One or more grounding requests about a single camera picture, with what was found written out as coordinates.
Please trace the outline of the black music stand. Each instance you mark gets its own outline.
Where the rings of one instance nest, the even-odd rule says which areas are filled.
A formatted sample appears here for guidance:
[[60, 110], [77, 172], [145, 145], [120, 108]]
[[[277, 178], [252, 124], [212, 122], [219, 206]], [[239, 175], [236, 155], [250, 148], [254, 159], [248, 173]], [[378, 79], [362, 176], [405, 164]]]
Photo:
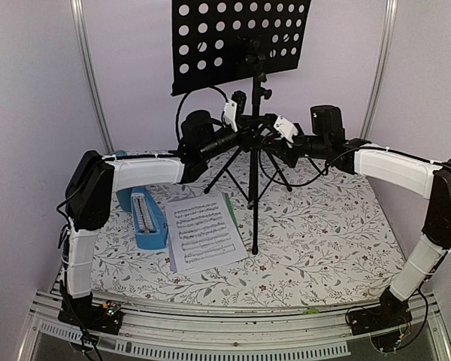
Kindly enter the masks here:
[[[298, 67], [310, 4], [307, 1], [175, 1], [171, 6], [172, 93], [187, 99], [200, 89], [219, 90], [225, 83], [249, 79], [243, 115], [269, 115], [261, 104], [271, 97], [269, 74]], [[249, 209], [259, 209], [259, 166], [266, 155], [274, 166], [284, 163], [267, 148], [274, 139], [265, 127], [252, 150], [233, 147], [233, 156], [250, 156]]]

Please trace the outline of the white sheet music page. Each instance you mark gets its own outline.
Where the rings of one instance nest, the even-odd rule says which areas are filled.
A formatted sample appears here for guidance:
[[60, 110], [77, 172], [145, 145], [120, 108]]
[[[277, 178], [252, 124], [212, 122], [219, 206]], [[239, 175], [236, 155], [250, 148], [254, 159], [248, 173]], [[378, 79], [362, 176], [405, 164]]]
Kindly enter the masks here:
[[168, 202], [165, 216], [176, 273], [191, 275], [247, 258], [222, 193]]

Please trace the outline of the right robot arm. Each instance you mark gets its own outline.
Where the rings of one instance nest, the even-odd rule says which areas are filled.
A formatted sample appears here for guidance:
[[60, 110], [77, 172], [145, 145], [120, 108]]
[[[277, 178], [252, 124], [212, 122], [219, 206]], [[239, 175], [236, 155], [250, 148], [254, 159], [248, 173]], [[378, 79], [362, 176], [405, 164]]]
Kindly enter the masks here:
[[313, 133], [305, 135], [297, 123], [269, 114], [274, 140], [267, 145], [290, 167], [301, 157], [322, 159], [320, 174], [336, 168], [399, 186], [428, 200], [419, 241], [403, 269], [380, 298], [374, 322], [389, 328], [403, 314], [402, 305], [434, 274], [451, 249], [451, 159], [433, 161], [381, 147], [361, 138], [347, 139], [340, 108], [319, 105], [310, 109]]

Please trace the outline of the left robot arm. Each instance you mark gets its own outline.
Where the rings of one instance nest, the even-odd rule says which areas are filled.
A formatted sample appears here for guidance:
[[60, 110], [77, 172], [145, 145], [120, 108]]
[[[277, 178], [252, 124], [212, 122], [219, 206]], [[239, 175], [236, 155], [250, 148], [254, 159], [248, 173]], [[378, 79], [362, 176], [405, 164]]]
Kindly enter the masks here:
[[104, 156], [89, 150], [82, 156], [57, 210], [66, 217], [64, 290], [72, 299], [68, 315], [80, 326], [91, 326], [96, 309], [85, 300], [92, 294], [92, 255], [98, 234], [110, 216], [113, 194], [154, 184], [189, 184], [207, 170], [207, 162], [233, 147], [250, 150], [276, 115], [225, 112], [216, 120], [205, 110], [193, 111], [180, 125], [177, 150], [168, 154]]

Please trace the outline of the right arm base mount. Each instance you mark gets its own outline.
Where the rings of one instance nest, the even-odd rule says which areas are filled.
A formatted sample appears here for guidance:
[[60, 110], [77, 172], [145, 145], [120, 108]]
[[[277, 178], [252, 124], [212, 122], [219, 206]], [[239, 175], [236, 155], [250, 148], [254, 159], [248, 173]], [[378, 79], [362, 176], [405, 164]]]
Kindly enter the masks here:
[[396, 298], [387, 288], [380, 296], [379, 305], [372, 308], [358, 308], [348, 311], [345, 321], [353, 335], [362, 335], [388, 329], [412, 320], [407, 300]]

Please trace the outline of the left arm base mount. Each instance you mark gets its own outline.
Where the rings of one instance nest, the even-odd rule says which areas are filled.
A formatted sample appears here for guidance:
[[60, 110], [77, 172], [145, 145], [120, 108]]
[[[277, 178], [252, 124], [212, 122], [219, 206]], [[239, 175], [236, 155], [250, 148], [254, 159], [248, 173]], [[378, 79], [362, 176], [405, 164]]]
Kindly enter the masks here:
[[94, 305], [90, 297], [63, 300], [58, 320], [87, 330], [118, 335], [123, 323], [120, 306], [112, 301]]

